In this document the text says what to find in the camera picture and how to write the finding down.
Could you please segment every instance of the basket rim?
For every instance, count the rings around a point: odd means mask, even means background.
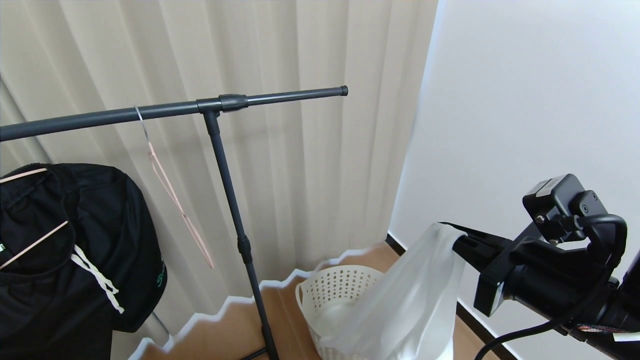
[[[325,269],[322,269],[320,271],[314,272],[313,274],[309,275],[309,277],[307,277],[304,281],[299,282],[296,285],[296,297],[299,296],[299,291],[301,290],[300,288],[303,288],[307,282],[312,282],[313,280],[316,279],[316,277],[319,277],[319,276],[321,276],[323,274],[326,274],[326,273],[330,272],[329,270],[334,270],[335,271],[336,268],[351,268],[351,269],[364,268],[364,269],[367,269],[367,270],[371,270],[378,277],[381,277],[382,275],[385,274],[385,273],[383,273],[383,272],[381,272],[379,270],[376,270],[376,269],[374,269],[372,267],[364,266],[364,265],[336,265],[336,266],[330,266],[328,268],[325,268]],[[307,323],[307,326],[309,327],[309,329],[312,329],[313,332],[316,333],[316,335],[319,336],[318,331],[311,324],[312,322],[307,318],[307,314],[305,314],[304,310],[302,309],[302,306],[301,306],[302,302],[303,302],[303,300],[301,300],[301,302],[298,304],[298,308],[300,309],[300,313],[302,313],[302,317],[305,318],[305,322]]]

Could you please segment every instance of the wooden floor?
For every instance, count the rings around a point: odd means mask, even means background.
[[[387,245],[379,244],[360,256],[344,258],[340,265],[364,265],[386,272],[399,256]],[[262,297],[281,360],[321,360],[309,335],[305,319],[294,296],[295,277],[286,287],[264,287]],[[149,345],[142,360],[216,359],[238,360],[264,346],[260,320],[254,304],[233,303],[223,317],[212,322],[198,321],[170,351]],[[454,330],[454,360],[473,360],[483,342],[459,319]],[[268,360],[267,355],[258,357]],[[486,360],[498,360],[489,353]]]

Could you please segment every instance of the beige curtain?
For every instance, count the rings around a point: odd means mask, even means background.
[[[435,8],[435,1],[2,1],[1,122],[348,85],[348,97],[220,118],[258,276],[283,279],[385,238]],[[156,315],[175,334],[194,312],[214,314],[250,288],[202,117],[145,123],[213,270],[155,177],[139,122],[2,143],[0,165],[5,174],[33,161],[87,162],[129,174],[145,194],[169,270]],[[166,333],[156,328],[116,340],[162,343]]]

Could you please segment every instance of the cable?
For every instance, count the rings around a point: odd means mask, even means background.
[[[589,217],[575,218],[574,222],[578,229],[598,224],[614,224],[616,226],[614,247],[601,278],[596,282],[591,291],[585,297],[583,297],[582,300],[578,301],[575,306],[567,310],[566,313],[538,326],[510,332],[509,334],[499,336],[498,338],[489,341],[485,346],[482,347],[482,349],[480,349],[474,360],[482,360],[482,358],[487,353],[489,353],[491,349],[507,341],[524,338],[526,336],[537,335],[542,332],[553,330],[556,327],[559,327],[560,325],[580,314],[580,312],[598,295],[598,293],[600,292],[600,288],[607,283],[607,281],[611,277],[611,274],[613,273],[613,270],[620,263],[622,254],[624,254],[625,248],[627,247],[627,223],[623,218],[613,214],[591,215]]]

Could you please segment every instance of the plastic basket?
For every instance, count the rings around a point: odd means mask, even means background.
[[[323,360],[363,360],[346,356],[334,348],[320,346],[320,338],[331,336],[355,302],[382,277],[382,273],[359,265],[342,265],[315,273],[296,286],[296,300],[307,321],[311,338]]]

